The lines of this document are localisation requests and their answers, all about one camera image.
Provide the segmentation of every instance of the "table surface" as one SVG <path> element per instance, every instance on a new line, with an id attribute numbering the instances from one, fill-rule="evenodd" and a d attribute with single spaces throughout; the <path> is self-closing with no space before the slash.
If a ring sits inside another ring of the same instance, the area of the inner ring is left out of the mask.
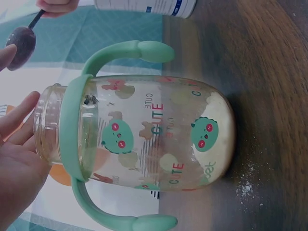
<path id="1" fill-rule="evenodd" d="M 236 117 L 229 171 L 203 190 L 161 193 L 174 231 L 308 230 L 308 2 L 199 0 L 164 18 L 170 76 L 219 89 Z"/>

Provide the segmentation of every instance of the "bottle handle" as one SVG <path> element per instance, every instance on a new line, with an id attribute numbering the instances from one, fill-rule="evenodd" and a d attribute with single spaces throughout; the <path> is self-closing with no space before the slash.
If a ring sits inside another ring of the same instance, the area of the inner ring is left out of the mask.
<path id="1" fill-rule="evenodd" d="M 140 58 L 151 63 L 166 63 L 174 59 L 174 50 L 170 46 L 156 41 L 117 43 L 93 54 L 86 61 L 82 74 L 91 74 L 95 77 L 106 63 L 121 58 Z"/>
<path id="2" fill-rule="evenodd" d="M 149 62 L 168 62 L 174 51 L 155 41 L 129 41 L 106 47 L 92 55 L 82 71 L 67 87 L 61 104 L 59 119 L 59 151 L 64 168 L 71 176 L 76 200 L 82 209 L 99 224 L 114 231 L 167 231 L 178 221 L 173 216 L 146 215 L 140 217 L 115 216 L 100 210 L 90 199 L 85 182 L 87 176 L 80 169 L 78 157 L 79 107 L 84 87 L 97 75 L 103 65 L 118 58 L 142 58 Z"/>
<path id="3" fill-rule="evenodd" d="M 174 228 L 178 220 L 167 215 L 140 217 L 115 216 L 100 210 L 91 200 L 85 183 L 72 177 L 74 196 L 80 207 L 97 223 L 114 231 L 167 231 Z"/>

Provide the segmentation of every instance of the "baby bottle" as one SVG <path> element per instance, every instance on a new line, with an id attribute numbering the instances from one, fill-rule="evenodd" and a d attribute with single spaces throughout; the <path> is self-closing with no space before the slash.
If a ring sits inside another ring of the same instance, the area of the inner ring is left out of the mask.
<path id="1" fill-rule="evenodd" d="M 104 48 L 68 86 L 48 87 L 35 109 L 38 154 L 64 166 L 80 206 L 111 230 L 166 231 L 177 219 L 107 214 L 91 201 L 89 179 L 151 191 L 192 191 L 221 177 L 231 161 L 232 109 L 215 88 L 176 77 L 96 76 L 117 58 L 168 62 L 173 57 L 169 46 L 153 41 Z"/>

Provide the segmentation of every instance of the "formula can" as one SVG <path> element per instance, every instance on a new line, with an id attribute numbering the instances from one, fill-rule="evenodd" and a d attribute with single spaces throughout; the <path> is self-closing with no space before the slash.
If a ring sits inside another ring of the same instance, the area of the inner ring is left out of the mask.
<path id="1" fill-rule="evenodd" d="M 197 0 L 94 0 L 100 10 L 157 13 L 188 18 Z"/>

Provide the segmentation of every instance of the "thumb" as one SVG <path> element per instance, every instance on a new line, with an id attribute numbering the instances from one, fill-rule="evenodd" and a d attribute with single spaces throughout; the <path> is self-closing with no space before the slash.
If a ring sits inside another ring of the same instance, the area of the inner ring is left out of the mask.
<path id="1" fill-rule="evenodd" d="M 17 47 L 15 44 L 11 44 L 0 50 L 0 71 L 2 71 L 12 62 L 16 52 Z"/>

